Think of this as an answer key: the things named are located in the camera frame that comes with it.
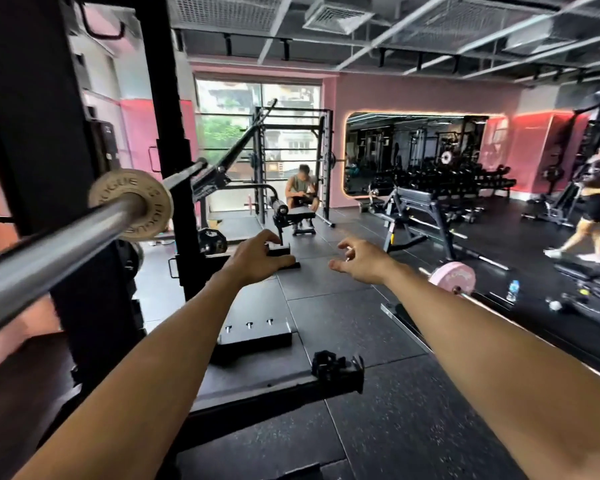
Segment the person's left hand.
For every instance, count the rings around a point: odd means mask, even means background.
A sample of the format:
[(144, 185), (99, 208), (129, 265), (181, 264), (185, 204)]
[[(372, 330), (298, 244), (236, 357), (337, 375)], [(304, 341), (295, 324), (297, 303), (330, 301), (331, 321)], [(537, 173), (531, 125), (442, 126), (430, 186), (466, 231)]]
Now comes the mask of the person's left hand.
[(267, 256), (266, 246), (253, 243), (253, 237), (238, 245), (222, 268), (223, 275), (241, 287), (261, 282), (278, 272), (279, 267), (289, 266), (295, 256), (273, 258)]

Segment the person's right hand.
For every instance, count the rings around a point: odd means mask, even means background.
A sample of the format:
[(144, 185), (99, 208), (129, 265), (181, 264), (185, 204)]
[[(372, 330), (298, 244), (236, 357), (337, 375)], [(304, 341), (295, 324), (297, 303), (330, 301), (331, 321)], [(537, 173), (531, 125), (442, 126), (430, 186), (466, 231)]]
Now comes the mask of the person's right hand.
[(386, 285), (400, 275), (402, 266), (383, 250), (365, 240), (365, 246), (356, 255), (345, 255), (343, 260), (332, 259), (329, 268), (347, 274), (353, 279), (373, 285)]

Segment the person's left forearm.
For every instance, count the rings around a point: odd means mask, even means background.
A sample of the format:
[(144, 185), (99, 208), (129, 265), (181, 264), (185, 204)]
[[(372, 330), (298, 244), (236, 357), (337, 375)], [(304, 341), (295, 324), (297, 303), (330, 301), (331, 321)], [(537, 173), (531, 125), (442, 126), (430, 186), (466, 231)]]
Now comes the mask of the person's left forearm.
[(239, 291), (231, 266), (124, 357), (12, 480), (152, 480), (198, 395)]

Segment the person's right forearm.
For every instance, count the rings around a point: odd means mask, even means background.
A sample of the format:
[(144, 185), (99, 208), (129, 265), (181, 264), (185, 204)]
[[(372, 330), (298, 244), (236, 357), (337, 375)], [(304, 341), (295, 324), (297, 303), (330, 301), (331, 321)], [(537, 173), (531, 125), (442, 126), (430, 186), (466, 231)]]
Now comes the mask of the person's right forearm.
[(380, 266), (440, 365), (529, 480), (600, 480), (600, 375), (403, 264)]

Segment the small black step block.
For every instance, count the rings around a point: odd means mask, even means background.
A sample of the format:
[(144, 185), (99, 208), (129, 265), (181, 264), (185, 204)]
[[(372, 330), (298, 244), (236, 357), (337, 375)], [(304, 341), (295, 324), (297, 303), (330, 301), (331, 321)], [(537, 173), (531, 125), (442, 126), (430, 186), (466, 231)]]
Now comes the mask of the small black step block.
[[(274, 246), (272, 243), (266, 244), (267, 248), (267, 256), (273, 258), (292, 256), (291, 249), (289, 245), (279, 245)], [(300, 269), (301, 263), (299, 261), (294, 261), (293, 264), (289, 266), (279, 267), (278, 271), (287, 271), (291, 269)]]

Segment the black padded bench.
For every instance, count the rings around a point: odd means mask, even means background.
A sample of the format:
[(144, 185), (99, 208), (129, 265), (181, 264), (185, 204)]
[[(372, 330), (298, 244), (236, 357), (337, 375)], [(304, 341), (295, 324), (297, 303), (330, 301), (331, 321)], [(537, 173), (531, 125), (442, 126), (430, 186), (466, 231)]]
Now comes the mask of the black padded bench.
[(280, 240), (283, 240), (283, 229), (292, 228), (292, 235), (316, 235), (313, 226), (315, 212), (309, 207), (289, 208), (288, 205), (277, 198), (270, 199), (273, 211), (273, 223), (278, 231)]

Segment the black weight plate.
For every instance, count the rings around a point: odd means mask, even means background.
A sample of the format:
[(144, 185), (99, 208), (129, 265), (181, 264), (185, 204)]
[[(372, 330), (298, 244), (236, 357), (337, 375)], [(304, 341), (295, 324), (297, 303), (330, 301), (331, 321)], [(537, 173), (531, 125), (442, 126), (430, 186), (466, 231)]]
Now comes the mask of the black weight plate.
[(201, 228), (198, 231), (198, 243), (202, 255), (220, 255), (228, 250), (225, 235), (215, 228)]

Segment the black adjustable bench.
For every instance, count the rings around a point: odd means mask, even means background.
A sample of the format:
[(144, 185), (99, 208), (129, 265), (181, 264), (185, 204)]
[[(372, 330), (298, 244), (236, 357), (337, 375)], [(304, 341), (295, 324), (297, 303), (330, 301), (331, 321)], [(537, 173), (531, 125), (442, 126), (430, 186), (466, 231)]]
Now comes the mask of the black adjustable bench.
[(388, 199), (386, 210), (376, 213), (376, 217), (386, 225), (383, 250), (389, 254), (431, 241), (443, 252), (441, 263), (472, 258), (502, 272), (510, 271), (508, 266), (456, 243), (455, 238), (466, 237), (451, 229), (439, 199), (432, 193), (396, 187)]

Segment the black angled bar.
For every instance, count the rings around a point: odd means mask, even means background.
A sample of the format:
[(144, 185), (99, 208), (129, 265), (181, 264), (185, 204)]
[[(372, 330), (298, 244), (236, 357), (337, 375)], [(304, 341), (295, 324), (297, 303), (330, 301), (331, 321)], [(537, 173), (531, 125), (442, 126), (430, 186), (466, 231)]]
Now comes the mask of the black angled bar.
[(264, 128), (264, 120), (277, 105), (278, 99), (273, 98), (268, 106), (261, 108), (251, 126), (217, 160), (209, 162), (203, 157), (197, 158), (194, 166), (199, 167), (199, 169), (193, 172), (192, 177), (190, 177), (193, 202), (205, 199), (216, 191), (224, 189), (232, 182), (226, 175), (228, 170), (238, 160), (247, 144)]

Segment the pink weight plate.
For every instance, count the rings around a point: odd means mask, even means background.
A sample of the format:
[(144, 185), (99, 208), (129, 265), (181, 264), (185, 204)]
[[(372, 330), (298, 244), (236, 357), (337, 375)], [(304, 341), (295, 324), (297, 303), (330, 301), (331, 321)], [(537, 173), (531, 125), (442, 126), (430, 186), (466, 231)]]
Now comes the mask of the pink weight plate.
[(459, 295), (471, 295), (477, 283), (474, 269), (462, 262), (447, 262), (428, 274), (428, 282)]

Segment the beige weight plate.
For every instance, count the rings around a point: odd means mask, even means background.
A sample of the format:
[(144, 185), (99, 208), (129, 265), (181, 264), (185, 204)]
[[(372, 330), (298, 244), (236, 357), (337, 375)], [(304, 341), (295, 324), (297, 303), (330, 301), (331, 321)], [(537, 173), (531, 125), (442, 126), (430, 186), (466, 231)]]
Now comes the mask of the beige weight plate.
[(115, 169), (99, 177), (88, 193), (90, 208), (108, 203), (126, 194), (142, 199), (144, 212), (135, 217), (120, 234), (128, 242), (151, 241), (167, 230), (173, 217), (174, 204), (165, 185), (151, 174), (138, 169)]

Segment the large window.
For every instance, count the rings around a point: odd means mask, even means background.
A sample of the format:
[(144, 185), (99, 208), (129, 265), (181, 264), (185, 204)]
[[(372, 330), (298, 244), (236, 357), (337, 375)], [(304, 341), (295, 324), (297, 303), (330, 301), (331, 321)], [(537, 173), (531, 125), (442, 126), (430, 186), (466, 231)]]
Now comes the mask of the large window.
[(324, 115), (322, 88), (318, 83), (293, 80), (197, 79), (196, 130), (200, 156), (217, 162), (252, 124), (256, 109), (277, 100), (276, 108), (265, 120), (261, 148), (264, 181), (285, 199), (287, 181), (301, 166), (307, 166), (316, 183), (320, 148), (318, 126)]

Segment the rack of black dumbbells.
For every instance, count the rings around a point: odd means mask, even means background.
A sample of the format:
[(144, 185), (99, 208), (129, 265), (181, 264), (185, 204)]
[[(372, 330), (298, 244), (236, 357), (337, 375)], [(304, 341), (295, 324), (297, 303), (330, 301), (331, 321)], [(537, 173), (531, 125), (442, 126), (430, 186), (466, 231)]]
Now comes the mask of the rack of black dumbbells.
[(428, 193), (436, 198), (470, 198), (481, 191), (504, 191), (510, 195), (517, 180), (508, 178), (510, 167), (498, 166), (485, 170), (481, 164), (472, 166), (438, 166), (406, 172), (399, 186)]

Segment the black barbell collar clamp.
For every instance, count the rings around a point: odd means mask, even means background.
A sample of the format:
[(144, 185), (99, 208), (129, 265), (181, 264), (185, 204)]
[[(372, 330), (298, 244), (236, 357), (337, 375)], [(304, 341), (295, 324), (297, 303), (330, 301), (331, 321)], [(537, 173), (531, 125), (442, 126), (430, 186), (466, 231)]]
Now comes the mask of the black barbell collar clamp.
[(363, 393), (365, 362), (360, 355), (347, 358), (323, 350), (314, 353), (312, 375), (325, 399), (350, 393)]

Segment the silver barbell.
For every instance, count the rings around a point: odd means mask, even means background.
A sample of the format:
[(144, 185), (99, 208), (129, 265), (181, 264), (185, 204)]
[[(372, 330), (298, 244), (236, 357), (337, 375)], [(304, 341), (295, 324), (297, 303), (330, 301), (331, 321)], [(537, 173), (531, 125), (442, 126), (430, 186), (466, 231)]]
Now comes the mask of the silver barbell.
[[(159, 181), (171, 193), (177, 185), (190, 182), (197, 169), (193, 164)], [(110, 243), (121, 240), (120, 234), (142, 215), (143, 207), (140, 197), (126, 194), (1, 252), (0, 330)]]

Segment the ceiling air vent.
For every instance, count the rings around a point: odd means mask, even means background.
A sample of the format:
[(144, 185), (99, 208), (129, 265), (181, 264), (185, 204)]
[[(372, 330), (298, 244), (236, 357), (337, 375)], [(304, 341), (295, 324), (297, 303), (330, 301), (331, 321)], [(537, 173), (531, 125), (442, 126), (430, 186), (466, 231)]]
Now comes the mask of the ceiling air vent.
[(315, 0), (304, 14), (303, 29), (348, 36), (374, 15), (372, 0)]

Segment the black flat bench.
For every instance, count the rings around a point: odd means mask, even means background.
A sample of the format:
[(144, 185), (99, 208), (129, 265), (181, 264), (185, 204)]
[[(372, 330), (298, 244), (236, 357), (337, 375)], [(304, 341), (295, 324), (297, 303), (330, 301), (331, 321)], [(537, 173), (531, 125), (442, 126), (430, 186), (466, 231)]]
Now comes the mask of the black flat bench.
[(578, 314), (600, 324), (600, 271), (568, 261), (554, 264), (554, 269), (576, 284), (576, 293), (562, 293), (562, 314)]

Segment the black power rack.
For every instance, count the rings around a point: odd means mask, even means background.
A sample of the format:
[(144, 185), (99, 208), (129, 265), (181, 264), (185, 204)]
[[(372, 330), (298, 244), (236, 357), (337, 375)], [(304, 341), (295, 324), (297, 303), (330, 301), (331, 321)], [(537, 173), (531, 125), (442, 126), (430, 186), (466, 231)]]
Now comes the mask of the black power rack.
[[(191, 165), (178, 92), (168, 0), (75, 0), (135, 10), (157, 121), (163, 179)], [(0, 0), (0, 179), (13, 223), (26, 238), (66, 226), (88, 211), (88, 193), (104, 174), (75, 75), (64, 0)], [(184, 296), (192, 299), (231, 257), (200, 253), (190, 182), (171, 190)], [(139, 327), (117, 240), (49, 290), (81, 386), (50, 425), (37, 451), (148, 335)], [(165, 480), (166, 459), (240, 429), (324, 400), (317, 379), (295, 376), (257, 394), (192, 411), (154, 476)]]

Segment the black smith machine frame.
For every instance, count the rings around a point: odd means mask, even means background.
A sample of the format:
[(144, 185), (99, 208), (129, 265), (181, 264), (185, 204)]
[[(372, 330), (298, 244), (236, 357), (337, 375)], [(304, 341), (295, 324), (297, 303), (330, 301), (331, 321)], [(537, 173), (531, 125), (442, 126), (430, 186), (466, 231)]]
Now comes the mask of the black smith machine frame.
[(256, 106), (252, 122), (260, 124), (253, 137), (249, 163), (254, 184), (279, 187), (296, 174), (300, 165), (310, 166), (317, 185), (318, 211), (313, 222), (336, 227), (330, 218), (333, 152), (333, 111), (308, 107)]

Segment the lit wall mirror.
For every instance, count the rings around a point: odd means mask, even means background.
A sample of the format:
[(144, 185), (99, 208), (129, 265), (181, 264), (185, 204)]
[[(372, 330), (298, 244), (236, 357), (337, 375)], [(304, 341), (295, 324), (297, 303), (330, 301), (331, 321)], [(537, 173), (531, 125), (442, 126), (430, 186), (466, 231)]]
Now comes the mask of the lit wall mirror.
[(343, 192), (383, 198), (406, 172), (503, 165), (508, 120), (491, 114), (354, 112), (346, 122)]

